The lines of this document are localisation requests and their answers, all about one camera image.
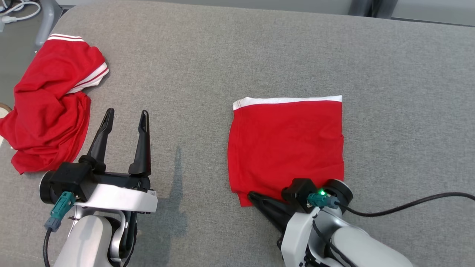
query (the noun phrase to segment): floor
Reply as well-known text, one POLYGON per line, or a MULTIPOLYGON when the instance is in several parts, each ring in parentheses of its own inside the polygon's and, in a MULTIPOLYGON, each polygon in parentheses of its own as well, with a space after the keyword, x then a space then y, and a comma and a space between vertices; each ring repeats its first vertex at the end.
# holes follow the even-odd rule
MULTIPOLYGON (((34 6, 26 6, 15 17, 22 17, 35 11, 34 6)), ((32 61, 36 33, 43 14, 6 24, 0 33, 0 103, 13 107, 13 87, 20 81, 32 61)))

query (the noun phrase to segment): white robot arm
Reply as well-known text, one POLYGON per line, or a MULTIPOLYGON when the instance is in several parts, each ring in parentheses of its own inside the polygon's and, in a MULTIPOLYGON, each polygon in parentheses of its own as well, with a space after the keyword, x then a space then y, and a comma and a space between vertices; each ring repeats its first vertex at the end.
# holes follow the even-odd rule
MULTIPOLYGON (((255 192, 248 196, 282 232, 277 246, 286 267, 413 267, 399 252, 344 221, 340 207, 311 205, 307 198, 317 191, 310 179, 294 179, 282 191, 288 204, 255 192)), ((344 206, 353 199, 350 189, 339 180, 328 181, 318 192, 337 197, 344 206)))
POLYGON ((137 236, 137 214, 157 210, 157 196, 151 189, 150 132, 147 111, 139 122, 139 141, 128 173, 105 172, 107 136, 112 130, 114 109, 109 108, 87 155, 78 163, 63 163, 49 171, 40 183, 40 198, 54 204, 45 224, 43 247, 49 267, 48 239, 56 232, 65 213, 73 208, 73 226, 55 267, 124 267, 133 253, 137 236), (115 217, 100 216, 97 212, 115 217))

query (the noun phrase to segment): gray table surface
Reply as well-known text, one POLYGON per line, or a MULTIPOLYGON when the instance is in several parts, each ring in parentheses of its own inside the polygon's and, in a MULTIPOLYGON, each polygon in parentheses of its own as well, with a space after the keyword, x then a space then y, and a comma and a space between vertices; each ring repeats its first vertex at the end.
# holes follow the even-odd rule
MULTIPOLYGON (((229 189, 232 103, 343 95, 351 204, 379 211, 444 191, 475 193, 475 29, 271 10, 114 1, 75 7, 54 33, 97 46, 110 74, 89 89, 85 153, 115 108, 108 170, 127 171, 137 122, 150 113, 157 212, 139 216, 130 266, 283 266, 279 234, 229 189)), ((41 266, 41 174, 19 176, 0 147, 0 262, 41 266)), ((419 267, 475 263, 475 204, 436 200, 393 215, 345 219, 419 267)), ((65 221, 50 241, 54 262, 65 221)))

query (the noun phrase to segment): teal connector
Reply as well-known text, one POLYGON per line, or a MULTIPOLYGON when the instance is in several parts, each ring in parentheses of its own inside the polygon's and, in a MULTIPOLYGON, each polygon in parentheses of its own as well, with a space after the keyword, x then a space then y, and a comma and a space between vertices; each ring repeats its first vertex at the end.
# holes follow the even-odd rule
POLYGON ((51 228, 52 232, 56 232, 61 226, 61 221, 63 220, 66 213, 74 206, 75 201, 76 199, 74 198, 73 193, 63 192, 49 213, 51 217, 45 223, 46 230, 51 228))
POLYGON ((338 205, 336 204, 336 202, 338 202, 338 198, 328 194, 310 194, 307 197, 307 201, 314 207, 329 207, 332 209, 338 208, 338 205))

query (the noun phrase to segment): folded red shirt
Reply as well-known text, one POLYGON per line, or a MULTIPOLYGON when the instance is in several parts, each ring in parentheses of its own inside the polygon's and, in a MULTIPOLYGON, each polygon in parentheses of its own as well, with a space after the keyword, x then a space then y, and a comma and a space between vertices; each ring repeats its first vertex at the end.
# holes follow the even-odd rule
POLYGON ((343 180, 342 96, 246 97, 233 104, 228 170, 241 206, 251 191, 282 200, 294 178, 343 180))
POLYGON ((81 90, 109 72, 102 53, 79 36, 52 34, 15 86, 15 107, 0 119, 0 135, 18 150, 22 174, 73 161, 89 125, 91 100, 81 90))

